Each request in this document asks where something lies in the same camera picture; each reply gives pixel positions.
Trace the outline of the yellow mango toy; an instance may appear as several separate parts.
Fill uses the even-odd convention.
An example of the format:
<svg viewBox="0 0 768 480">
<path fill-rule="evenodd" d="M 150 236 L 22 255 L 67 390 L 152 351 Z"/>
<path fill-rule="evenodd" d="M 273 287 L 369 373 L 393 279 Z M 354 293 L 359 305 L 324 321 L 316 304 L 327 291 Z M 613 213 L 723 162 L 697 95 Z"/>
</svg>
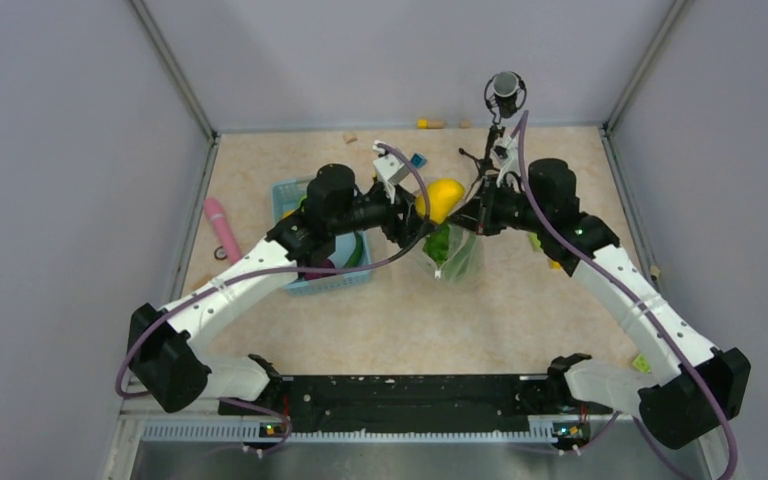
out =
<svg viewBox="0 0 768 480">
<path fill-rule="evenodd" d="M 457 180 L 440 178 L 426 185 L 426 194 L 416 196 L 415 211 L 420 218 L 428 218 L 442 225 L 465 197 L 466 189 Z"/>
</svg>

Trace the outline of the green lettuce toy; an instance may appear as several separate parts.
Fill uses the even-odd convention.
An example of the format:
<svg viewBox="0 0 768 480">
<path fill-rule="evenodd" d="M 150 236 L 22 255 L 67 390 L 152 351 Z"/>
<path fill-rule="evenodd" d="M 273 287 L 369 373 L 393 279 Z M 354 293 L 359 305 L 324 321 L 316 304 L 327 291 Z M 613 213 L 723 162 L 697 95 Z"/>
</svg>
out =
<svg viewBox="0 0 768 480">
<path fill-rule="evenodd" d="M 460 283 L 473 275 L 483 261 L 479 237 L 461 227 L 444 224 L 425 238 L 423 260 L 435 280 Z"/>
</svg>

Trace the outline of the clear zip top bag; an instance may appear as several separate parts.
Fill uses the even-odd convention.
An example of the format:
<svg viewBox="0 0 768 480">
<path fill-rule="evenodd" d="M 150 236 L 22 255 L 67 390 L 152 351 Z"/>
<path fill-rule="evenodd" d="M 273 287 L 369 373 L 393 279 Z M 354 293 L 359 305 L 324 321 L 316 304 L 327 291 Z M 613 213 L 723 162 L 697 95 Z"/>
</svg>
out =
<svg viewBox="0 0 768 480">
<path fill-rule="evenodd" d="M 475 233 L 446 223 L 421 240 L 408 258 L 431 281 L 465 287 L 483 270 L 484 248 Z"/>
</svg>

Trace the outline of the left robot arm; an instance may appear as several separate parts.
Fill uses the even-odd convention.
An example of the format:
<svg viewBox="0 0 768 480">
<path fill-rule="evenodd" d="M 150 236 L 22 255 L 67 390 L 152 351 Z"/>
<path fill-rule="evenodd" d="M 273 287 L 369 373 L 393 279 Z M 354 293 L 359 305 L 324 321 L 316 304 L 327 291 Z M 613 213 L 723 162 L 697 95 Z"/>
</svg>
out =
<svg viewBox="0 0 768 480">
<path fill-rule="evenodd" d="M 131 372 L 144 387 L 142 395 L 167 413 L 201 399 L 240 400 L 262 414 L 274 410 L 281 388 L 264 361 L 205 351 L 227 326 L 273 292 L 306 273 L 327 274 L 324 264 L 338 236 L 379 228 L 399 245 L 393 256 L 399 259 L 430 231 L 436 222 L 431 189 L 417 168 L 394 157 L 377 162 L 408 172 L 418 193 L 402 187 L 399 176 L 387 177 L 382 171 L 360 192 L 348 166 L 321 167 L 296 209 L 227 270 L 161 308 L 146 303 L 133 312 L 116 393 L 136 398 L 124 386 L 124 376 Z"/>
</svg>

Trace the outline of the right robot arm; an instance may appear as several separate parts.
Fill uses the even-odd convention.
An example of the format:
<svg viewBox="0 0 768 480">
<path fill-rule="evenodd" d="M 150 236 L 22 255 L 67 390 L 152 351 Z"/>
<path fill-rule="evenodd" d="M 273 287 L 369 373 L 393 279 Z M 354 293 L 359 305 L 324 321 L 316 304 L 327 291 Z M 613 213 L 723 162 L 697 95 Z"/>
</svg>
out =
<svg viewBox="0 0 768 480">
<path fill-rule="evenodd" d="M 629 414 L 661 445 L 677 450 L 741 410 L 751 364 L 694 330 L 644 278 L 618 236 L 580 208 L 577 177 L 556 158 L 532 162 L 530 189 L 485 176 L 449 221 L 481 236 L 515 229 L 541 249 L 610 313 L 650 365 L 647 374 L 576 353 L 548 367 L 549 404 L 572 412 L 583 402 Z"/>
</svg>

